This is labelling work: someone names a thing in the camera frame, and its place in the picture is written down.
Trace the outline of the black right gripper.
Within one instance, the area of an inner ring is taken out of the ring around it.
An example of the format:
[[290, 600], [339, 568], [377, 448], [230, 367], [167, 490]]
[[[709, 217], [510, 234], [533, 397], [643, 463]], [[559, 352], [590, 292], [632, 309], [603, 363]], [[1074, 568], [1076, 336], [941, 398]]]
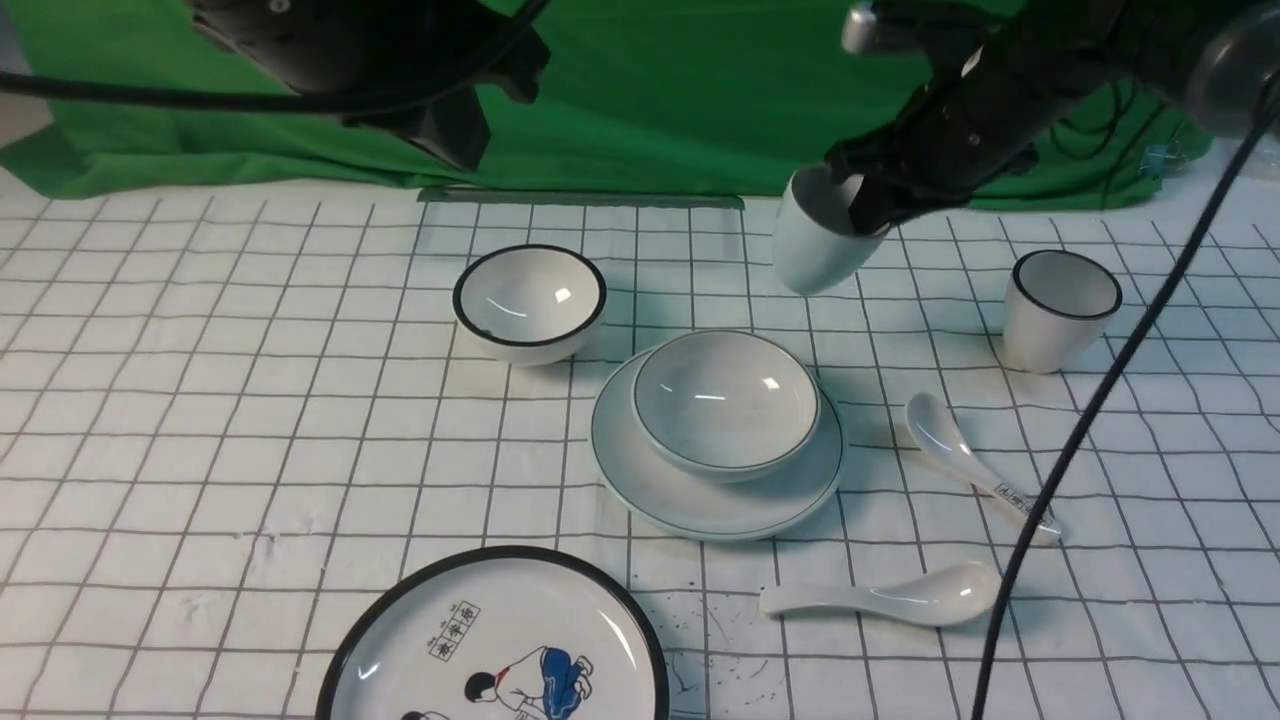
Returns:
[[925, 214], [961, 208], [982, 187], [1038, 161], [1046, 94], [1015, 76], [955, 77], [919, 88], [887, 126], [835, 142], [824, 155], [854, 234], [878, 237]]

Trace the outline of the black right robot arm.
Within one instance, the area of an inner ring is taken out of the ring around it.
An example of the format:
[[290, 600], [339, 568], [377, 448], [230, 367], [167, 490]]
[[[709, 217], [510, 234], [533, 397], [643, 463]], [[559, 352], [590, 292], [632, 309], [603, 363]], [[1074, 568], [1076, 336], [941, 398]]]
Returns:
[[920, 53], [932, 76], [887, 126], [835, 143], [826, 167], [854, 184], [852, 232], [879, 237], [1027, 173], [1036, 141], [1117, 79], [1207, 135], [1276, 135], [1277, 31], [1275, 1], [1027, 1], [1005, 18], [960, 1], [858, 3], [846, 53]]

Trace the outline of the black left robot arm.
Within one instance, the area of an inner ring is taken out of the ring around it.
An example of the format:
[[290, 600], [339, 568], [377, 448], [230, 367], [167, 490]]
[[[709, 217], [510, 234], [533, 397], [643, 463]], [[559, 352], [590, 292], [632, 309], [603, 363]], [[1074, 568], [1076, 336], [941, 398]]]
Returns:
[[[480, 1], [192, 1], [193, 27], [300, 95], [387, 91], [462, 60], [506, 22]], [[474, 172], [492, 131], [477, 94], [493, 85], [536, 100], [552, 53], [534, 29], [458, 88], [408, 108], [343, 117], [461, 172]]]

